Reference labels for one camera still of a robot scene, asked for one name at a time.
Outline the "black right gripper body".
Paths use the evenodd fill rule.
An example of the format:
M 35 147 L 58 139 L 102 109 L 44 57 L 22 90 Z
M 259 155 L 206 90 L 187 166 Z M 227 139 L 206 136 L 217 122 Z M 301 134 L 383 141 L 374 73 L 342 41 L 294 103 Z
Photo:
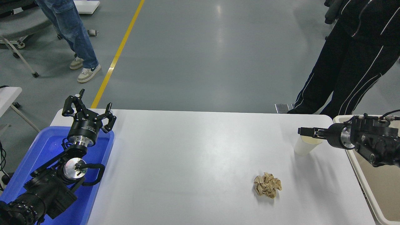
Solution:
M 332 147 L 346 149 L 341 140 L 344 128 L 346 128 L 345 124 L 334 123 L 325 130 L 325 139 Z

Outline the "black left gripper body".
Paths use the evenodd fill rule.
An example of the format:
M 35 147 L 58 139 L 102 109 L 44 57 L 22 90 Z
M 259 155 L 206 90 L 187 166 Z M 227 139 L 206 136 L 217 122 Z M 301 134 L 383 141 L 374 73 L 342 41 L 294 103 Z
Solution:
M 82 136 L 88 138 L 91 143 L 95 143 L 102 126 L 101 121 L 89 121 L 83 117 L 74 118 L 67 139 L 69 142 L 74 142 L 76 137 Z

